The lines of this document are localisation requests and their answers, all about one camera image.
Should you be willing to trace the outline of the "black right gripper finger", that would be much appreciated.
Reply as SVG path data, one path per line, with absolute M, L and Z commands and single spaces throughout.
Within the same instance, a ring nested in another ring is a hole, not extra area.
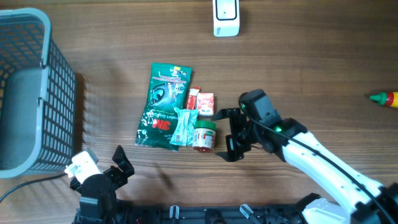
M 238 115 L 238 108 L 224 108 L 220 109 L 212 118 L 212 121 L 217 121 L 221 119 L 233 120 Z
M 227 151 L 216 152 L 215 154 L 227 162 L 235 162 L 236 161 L 235 156 L 234 155 L 231 156 L 230 153 Z

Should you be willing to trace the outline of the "small red white packet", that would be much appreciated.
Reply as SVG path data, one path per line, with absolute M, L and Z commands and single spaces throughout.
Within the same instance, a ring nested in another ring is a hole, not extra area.
M 197 109 L 200 116 L 214 115 L 214 94 L 199 93 L 197 94 Z

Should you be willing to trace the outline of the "green lid white jar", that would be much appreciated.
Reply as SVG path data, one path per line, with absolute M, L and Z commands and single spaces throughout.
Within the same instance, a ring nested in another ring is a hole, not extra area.
M 200 152 L 211 152 L 215 145 L 216 124 L 211 121 L 197 121 L 192 147 Z

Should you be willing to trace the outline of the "red stick packet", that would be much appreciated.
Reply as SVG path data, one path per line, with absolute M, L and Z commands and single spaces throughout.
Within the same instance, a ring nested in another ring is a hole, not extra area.
M 188 94 L 188 99 L 186 102 L 186 109 L 195 110 L 197 105 L 197 94 L 199 94 L 201 88 L 199 86 L 195 86 L 190 89 Z

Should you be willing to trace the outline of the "pale teal packet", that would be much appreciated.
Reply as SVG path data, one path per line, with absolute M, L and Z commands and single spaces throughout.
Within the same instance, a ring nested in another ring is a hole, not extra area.
M 170 143 L 177 146 L 191 146 L 193 144 L 195 124 L 198 110 L 174 108 L 178 116 L 178 123 Z

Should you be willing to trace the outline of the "green 3M product pouch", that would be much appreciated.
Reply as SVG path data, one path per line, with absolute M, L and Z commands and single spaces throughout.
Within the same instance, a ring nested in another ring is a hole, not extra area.
M 191 67 L 152 64 L 146 104 L 137 127 L 137 146 L 178 150 L 170 143 L 178 123 L 175 109 L 185 107 L 192 72 Z

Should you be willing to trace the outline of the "orange sauce bottle green cap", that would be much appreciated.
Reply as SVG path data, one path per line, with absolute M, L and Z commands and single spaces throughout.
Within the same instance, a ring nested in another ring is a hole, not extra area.
M 380 92 L 375 95 L 370 95 L 369 99 L 376 102 L 380 106 L 398 108 L 398 92 Z

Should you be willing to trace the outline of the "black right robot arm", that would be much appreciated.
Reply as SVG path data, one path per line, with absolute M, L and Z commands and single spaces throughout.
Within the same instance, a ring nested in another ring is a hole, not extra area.
M 296 204 L 292 223 L 397 223 L 397 184 L 385 187 L 356 171 L 324 147 L 301 123 L 283 119 L 268 95 L 243 93 L 237 108 L 220 109 L 212 119 L 228 119 L 226 160 L 235 162 L 260 144 L 307 174 L 335 199 L 310 194 Z

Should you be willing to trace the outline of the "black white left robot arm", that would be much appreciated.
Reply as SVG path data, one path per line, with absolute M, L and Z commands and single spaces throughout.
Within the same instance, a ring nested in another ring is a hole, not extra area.
M 128 183 L 134 167 L 122 146 L 116 148 L 112 160 L 117 166 L 102 172 L 97 166 L 98 158 L 86 149 L 73 156 L 72 163 L 66 166 L 70 188 L 81 195 L 74 223 L 133 223 L 132 203 L 117 199 L 116 190 Z

